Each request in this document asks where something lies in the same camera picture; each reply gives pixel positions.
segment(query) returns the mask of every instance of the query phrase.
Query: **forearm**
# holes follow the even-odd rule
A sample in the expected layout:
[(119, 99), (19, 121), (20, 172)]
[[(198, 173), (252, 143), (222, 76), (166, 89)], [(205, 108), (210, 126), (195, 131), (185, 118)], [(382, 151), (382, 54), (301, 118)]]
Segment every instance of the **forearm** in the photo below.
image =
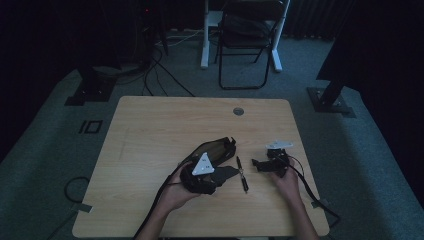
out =
[(163, 225), (165, 224), (166, 218), (169, 212), (163, 211), (160, 208), (155, 208), (152, 215), (147, 221), (144, 228), (137, 235), (135, 240), (157, 240), (160, 232), (162, 231)]
[(296, 236), (299, 240), (319, 239), (314, 226), (306, 212), (302, 201), (289, 202), (290, 213), (292, 214), (293, 224), (295, 226)]

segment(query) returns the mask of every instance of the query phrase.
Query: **hand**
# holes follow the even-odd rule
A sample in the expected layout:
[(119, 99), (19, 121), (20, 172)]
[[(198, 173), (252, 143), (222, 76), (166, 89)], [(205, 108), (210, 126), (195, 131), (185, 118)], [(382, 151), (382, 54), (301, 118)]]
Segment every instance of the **hand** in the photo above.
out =
[(198, 193), (191, 193), (187, 191), (187, 189), (185, 189), (181, 183), (181, 170), (188, 164), (189, 163), (186, 163), (181, 166), (179, 170), (171, 177), (168, 182), (168, 186), (166, 186), (162, 192), (157, 208), (164, 210), (166, 213), (169, 213), (184, 206), (184, 204), (190, 199), (200, 196)]
[[(294, 166), (294, 161), (291, 158), (290, 165)], [(299, 192), (298, 176), (291, 167), (288, 167), (286, 174), (282, 178), (276, 173), (269, 173), (269, 175), (277, 186), (278, 191), (288, 203), (302, 202)]]

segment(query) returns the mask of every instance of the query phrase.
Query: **black pen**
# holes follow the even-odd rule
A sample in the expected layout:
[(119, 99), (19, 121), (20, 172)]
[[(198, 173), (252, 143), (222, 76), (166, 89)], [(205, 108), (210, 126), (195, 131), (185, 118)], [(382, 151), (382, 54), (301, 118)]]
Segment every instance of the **black pen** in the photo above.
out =
[(241, 167), (240, 158), (238, 156), (237, 156), (237, 165), (239, 167), (241, 182), (243, 183), (243, 189), (247, 193), (247, 190), (249, 190), (249, 186), (247, 186), (247, 181), (246, 181), (246, 178), (244, 177), (243, 168)]

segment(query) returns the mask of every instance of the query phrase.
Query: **dark curtain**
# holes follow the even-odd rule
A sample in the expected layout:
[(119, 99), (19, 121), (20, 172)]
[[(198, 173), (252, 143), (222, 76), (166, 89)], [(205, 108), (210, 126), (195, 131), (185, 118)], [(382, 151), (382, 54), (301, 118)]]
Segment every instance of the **dark curtain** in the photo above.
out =
[(317, 77), (361, 93), (421, 204), (423, 43), (423, 1), (357, 0)]

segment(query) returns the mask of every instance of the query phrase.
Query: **white triangle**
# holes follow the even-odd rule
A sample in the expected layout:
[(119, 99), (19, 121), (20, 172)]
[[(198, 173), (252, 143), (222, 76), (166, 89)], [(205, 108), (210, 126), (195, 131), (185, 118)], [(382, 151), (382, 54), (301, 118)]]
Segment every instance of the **white triangle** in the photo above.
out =
[(202, 174), (208, 174), (213, 173), (215, 169), (212, 167), (212, 163), (209, 160), (208, 153), (203, 153), (202, 157), (200, 158), (199, 162), (197, 162), (196, 167), (193, 169), (193, 176), (202, 175)]

